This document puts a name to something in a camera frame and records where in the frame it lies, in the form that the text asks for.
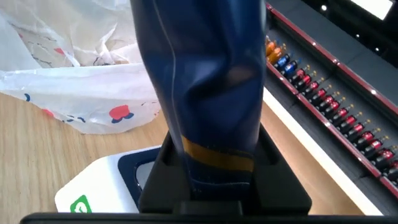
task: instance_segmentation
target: orange item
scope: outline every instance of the orange item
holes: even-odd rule
[[[266,47],[266,56],[270,55],[276,48],[276,40],[269,42]]]
[[[267,57],[267,61],[271,64],[275,64],[278,59],[283,56],[283,49],[282,47],[277,47],[275,50]]]

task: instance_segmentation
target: orange stripe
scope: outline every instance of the orange stripe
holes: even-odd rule
[[[181,138],[184,151],[198,162],[226,170],[253,171],[252,159],[216,152],[193,143],[184,136]]]

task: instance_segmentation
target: display rack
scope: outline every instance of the display rack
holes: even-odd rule
[[[375,88],[366,83],[348,66],[339,62],[336,57],[325,50],[316,42],[316,40],[312,39],[304,31],[299,29],[293,22],[289,21],[278,10],[274,9],[270,4],[266,4],[266,8],[268,29],[274,30],[277,27],[276,29],[279,30],[278,32],[283,32],[286,36],[294,37],[295,43],[290,39],[288,40],[285,38],[283,40],[284,42],[287,42],[287,52],[289,51],[289,45],[291,45],[292,48],[296,50],[296,54],[299,57],[306,57],[306,55],[300,55],[301,53],[311,55],[306,59],[307,63],[316,61],[317,65],[315,66],[317,69],[321,70],[323,78],[325,79],[319,88],[329,85],[330,83],[337,86],[340,92],[346,93],[347,98],[350,98],[350,103],[354,102],[358,104],[358,108],[368,112],[366,114],[366,119],[375,120],[376,124],[373,125],[377,125],[377,128],[381,127],[382,132],[378,133],[377,136],[374,135],[372,141],[388,136],[388,143],[382,147],[397,145],[398,133],[396,133],[396,130],[398,129],[398,107],[385,96],[380,94]],[[291,93],[291,95],[300,102],[301,105],[308,109],[308,112],[311,113],[312,116],[320,122],[320,124],[324,125],[335,139],[341,143],[345,150],[352,154],[354,160],[358,160],[374,178],[379,180],[380,183],[388,189],[388,191],[398,198],[397,185],[386,177],[388,169],[376,168],[371,160],[354,146],[352,141],[349,141],[328,118],[326,118],[305,96],[301,94],[301,91],[298,91],[293,84],[291,84],[288,79],[280,73],[280,70],[277,70],[273,64],[269,62],[267,62],[267,72],[268,74],[275,76],[276,80],[279,80],[282,86],[285,86],[289,93]],[[347,106],[346,103],[341,103],[339,108],[344,107],[344,105]]]

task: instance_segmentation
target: red print on bag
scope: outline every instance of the red print on bag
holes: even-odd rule
[[[51,111],[49,111],[47,109],[43,109],[43,111],[44,111],[45,114],[47,114],[47,115],[49,115],[51,117],[54,117],[54,114]]]
[[[56,49],[54,49],[54,51],[56,51],[57,53],[60,53],[62,55],[65,55],[65,53],[63,52],[63,50],[61,48],[56,48]]]
[[[112,118],[112,123],[119,123],[121,120],[130,119],[134,116],[133,113],[130,112],[128,105],[117,106],[109,112],[110,117]]]

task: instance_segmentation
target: black holder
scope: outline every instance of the black holder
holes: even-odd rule
[[[139,200],[140,213],[179,215],[308,215],[311,198],[261,125],[249,196],[195,201],[168,133]]]

